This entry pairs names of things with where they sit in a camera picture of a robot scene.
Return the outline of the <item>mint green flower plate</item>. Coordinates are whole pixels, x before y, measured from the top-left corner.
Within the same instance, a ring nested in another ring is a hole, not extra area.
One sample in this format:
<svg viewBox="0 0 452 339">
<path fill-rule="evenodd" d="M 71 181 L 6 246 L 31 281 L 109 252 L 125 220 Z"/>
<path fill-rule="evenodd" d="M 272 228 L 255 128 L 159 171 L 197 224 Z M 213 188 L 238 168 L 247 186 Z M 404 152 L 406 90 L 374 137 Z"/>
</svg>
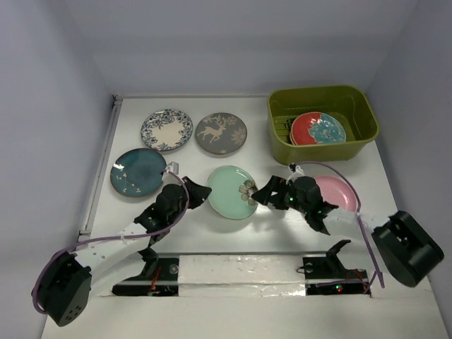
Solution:
<svg viewBox="0 0 452 339">
<path fill-rule="evenodd" d="M 211 188 L 209 204 L 224 218 L 244 220 L 255 213 L 257 202 L 251 196 L 258 188 L 244 169 L 233 165 L 218 167 L 211 172 L 206 186 Z"/>
</svg>

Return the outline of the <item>pink plate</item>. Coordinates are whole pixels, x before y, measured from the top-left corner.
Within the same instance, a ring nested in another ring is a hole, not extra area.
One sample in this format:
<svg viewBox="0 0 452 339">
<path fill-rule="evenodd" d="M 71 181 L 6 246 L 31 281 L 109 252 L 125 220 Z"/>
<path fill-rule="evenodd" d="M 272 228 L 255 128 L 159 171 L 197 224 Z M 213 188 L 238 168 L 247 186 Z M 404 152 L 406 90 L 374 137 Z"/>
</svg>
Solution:
<svg viewBox="0 0 452 339">
<path fill-rule="evenodd" d="M 342 179 L 329 175 L 314 177 L 325 201 L 348 211 L 357 210 L 357 199 L 353 190 Z"/>
</svg>

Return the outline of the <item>dark teal blossom plate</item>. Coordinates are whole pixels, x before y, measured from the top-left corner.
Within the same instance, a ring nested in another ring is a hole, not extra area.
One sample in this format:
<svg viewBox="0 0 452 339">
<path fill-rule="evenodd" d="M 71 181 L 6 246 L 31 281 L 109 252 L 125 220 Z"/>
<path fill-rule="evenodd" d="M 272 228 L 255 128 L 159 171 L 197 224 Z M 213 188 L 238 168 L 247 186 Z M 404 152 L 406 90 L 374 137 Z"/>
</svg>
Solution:
<svg viewBox="0 0 452 339">
<path fill-rule="evenodd" d="M 149 196 L 162 185 L 166 166 L 166 160 L 159 152 L 149 148 L 136 148 L 124 153 L 114 162 L 110 170 L 110 182 L 122 196 Z"/>
</svg>

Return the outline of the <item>grey deer plate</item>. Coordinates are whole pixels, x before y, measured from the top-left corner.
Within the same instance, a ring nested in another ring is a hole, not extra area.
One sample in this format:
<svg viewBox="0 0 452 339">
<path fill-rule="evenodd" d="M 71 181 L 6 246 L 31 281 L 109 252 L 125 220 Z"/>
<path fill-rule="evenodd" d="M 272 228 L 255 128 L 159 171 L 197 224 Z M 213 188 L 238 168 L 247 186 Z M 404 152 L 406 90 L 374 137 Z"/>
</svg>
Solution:
<svg viewBox="0 0 452 339">
<path fill-rule="evenodd" d="M 246 142 L 246 124 L 227 112 L 209 114 L 199 121 L 194 137 L 206 152 L 229 155 L 237 152 Z"/>
</svg>

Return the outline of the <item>blue floral white plate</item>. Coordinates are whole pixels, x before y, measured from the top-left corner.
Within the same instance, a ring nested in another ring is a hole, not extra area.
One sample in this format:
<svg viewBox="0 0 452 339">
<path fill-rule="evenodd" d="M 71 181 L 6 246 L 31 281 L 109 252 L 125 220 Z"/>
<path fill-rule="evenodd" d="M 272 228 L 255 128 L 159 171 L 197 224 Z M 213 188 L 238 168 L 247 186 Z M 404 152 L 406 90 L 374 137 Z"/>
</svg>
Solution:
<svg viewBox="0 0 452 339">
<path fill-rule="evenodd" d="M 163 109 L 149 115 L 141 126 L 141 139 L 157 151 L 171 151 L 185 145 L 194 131 L 190 116 L 178 109 Z"/>
</svg>

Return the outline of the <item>red plate with teal flower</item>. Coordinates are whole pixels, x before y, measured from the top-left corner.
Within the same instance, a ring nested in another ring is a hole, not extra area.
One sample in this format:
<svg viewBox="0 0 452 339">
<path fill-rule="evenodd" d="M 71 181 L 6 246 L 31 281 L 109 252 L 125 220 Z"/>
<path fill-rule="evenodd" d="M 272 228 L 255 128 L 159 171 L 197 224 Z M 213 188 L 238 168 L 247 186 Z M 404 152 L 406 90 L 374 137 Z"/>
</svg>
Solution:
<svg viewBox="0 0 452 339">
<path fill-rule="evenodd" d="M 296 145 L 344 143 L 347 134 L 343 125 L 323 112 L 307 112 L 299 115 L 290 127 Z"/>
</svg>

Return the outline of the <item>woven bamboo round tray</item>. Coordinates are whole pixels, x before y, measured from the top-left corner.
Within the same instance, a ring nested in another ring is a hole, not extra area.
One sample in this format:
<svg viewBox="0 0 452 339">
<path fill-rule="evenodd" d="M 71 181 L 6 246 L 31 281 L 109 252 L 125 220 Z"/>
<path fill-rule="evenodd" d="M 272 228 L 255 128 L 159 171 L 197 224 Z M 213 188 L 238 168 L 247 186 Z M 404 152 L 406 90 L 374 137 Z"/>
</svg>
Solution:
<svg viewBox="0 0 452 339">
<path fill-rule="evenodd" d="M 293 137 L 292 137 L 292 129 L 291 129 L 291 128 L 289 129 L 289 138 L 290 138 L 290 143 L 291 143 L 292 145 L 296 145 L 295 142 L 294 142 L 294 140 L 293 140 Z"/>
</svg>

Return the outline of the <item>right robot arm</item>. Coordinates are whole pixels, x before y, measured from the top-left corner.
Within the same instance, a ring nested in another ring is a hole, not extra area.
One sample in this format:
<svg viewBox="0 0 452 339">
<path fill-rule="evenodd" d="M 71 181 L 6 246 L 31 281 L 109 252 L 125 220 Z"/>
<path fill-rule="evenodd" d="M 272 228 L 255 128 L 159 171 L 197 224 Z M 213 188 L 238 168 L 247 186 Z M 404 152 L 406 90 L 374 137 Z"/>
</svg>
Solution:
<svg viewBox="0 0 452 339">
<path fill-rule="evenodd" d="M 325 200 L 312 177 L 272 176 L 251 198 L 276 210 L 301 213 L 316 232 L 364 241 L 375 271 L 381 271 L 382 262 L 386 272 L 407 287 L 417 286 L 444 259 L 441 247 L 411 214 L 399 210 L 379 217 L 346 210 Z"/>
</svg>

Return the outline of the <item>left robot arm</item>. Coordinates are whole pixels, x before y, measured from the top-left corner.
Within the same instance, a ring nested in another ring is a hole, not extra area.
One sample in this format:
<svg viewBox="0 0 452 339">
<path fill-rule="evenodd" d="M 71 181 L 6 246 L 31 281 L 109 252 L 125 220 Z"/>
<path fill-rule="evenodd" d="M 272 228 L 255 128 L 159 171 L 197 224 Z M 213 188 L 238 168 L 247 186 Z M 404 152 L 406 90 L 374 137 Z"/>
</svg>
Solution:
<svg viewBox="0 0 452 339">
<path fill-rule="evenodd" d="M 117 235 L 75 243 L 56 252 L 42 269 L 32 289 L 32 303 L 59 327 L 69 325 L 84 311 L 92 284 L 103 273 L 134 253 L 132 271 L 142 279 L 155 274 L 152 245 L 166 237 L 187 210 L 201 206 L 212 189 L 188 177 L 166 184 L 155 202 Z"/>
</svg>

